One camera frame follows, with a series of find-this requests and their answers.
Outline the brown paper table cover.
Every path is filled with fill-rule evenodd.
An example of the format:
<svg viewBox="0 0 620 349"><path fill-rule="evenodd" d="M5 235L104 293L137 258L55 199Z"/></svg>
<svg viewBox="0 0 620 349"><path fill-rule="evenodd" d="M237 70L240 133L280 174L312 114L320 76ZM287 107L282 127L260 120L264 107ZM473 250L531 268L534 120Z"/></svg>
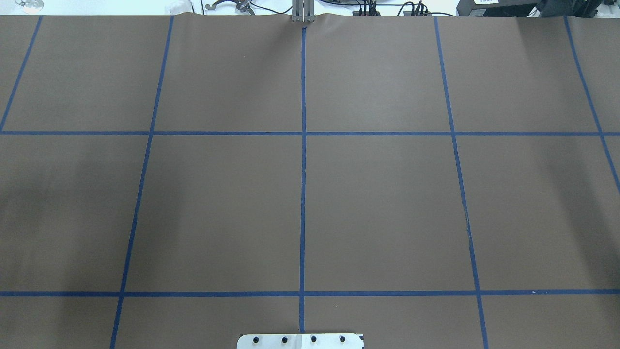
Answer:
<svg viewBox="0 0 620 349"><path fill-rule="evenodd" d="M1 347L619 347L617 18L1 17Z"/></svg>

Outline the clear tape roll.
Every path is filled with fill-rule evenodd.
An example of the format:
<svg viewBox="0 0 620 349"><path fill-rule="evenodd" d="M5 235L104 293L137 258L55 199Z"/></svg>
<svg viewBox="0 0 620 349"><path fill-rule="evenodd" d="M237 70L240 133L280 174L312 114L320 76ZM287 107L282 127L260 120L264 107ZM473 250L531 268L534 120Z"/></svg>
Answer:
<svg viewBox="0 0 620 349"><path fill-rule="evenodd" d="M15 0L24 13L38 14L44 8L43 0Z"/></svg>

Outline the aluminium frame post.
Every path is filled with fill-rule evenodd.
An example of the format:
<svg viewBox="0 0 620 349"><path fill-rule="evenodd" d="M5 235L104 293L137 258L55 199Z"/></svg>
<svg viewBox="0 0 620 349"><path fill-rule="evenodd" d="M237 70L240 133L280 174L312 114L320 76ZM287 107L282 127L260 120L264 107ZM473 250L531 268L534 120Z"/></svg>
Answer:
<svg viewBox="0 0 620 349"><path fill-rule="evenodd" d="M292 0L292 22L312 23L316 19L314 0Z"/></svg>

